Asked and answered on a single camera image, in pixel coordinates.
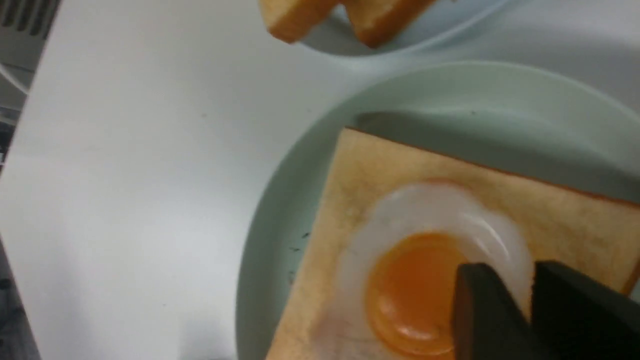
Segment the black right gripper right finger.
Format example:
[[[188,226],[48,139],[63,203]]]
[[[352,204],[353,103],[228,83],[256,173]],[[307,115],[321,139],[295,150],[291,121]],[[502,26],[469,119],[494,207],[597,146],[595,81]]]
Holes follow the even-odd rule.
[[[535,263],[531,326],[559,360],[637,360],[640,306],[556,260]]]

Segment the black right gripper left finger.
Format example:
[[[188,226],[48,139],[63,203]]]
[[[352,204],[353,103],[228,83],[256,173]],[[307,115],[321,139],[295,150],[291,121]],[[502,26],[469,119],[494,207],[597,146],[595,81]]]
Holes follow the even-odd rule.
[[[537,342],[494,269],[459,265],[451,316],[456,360],[537,360]]]

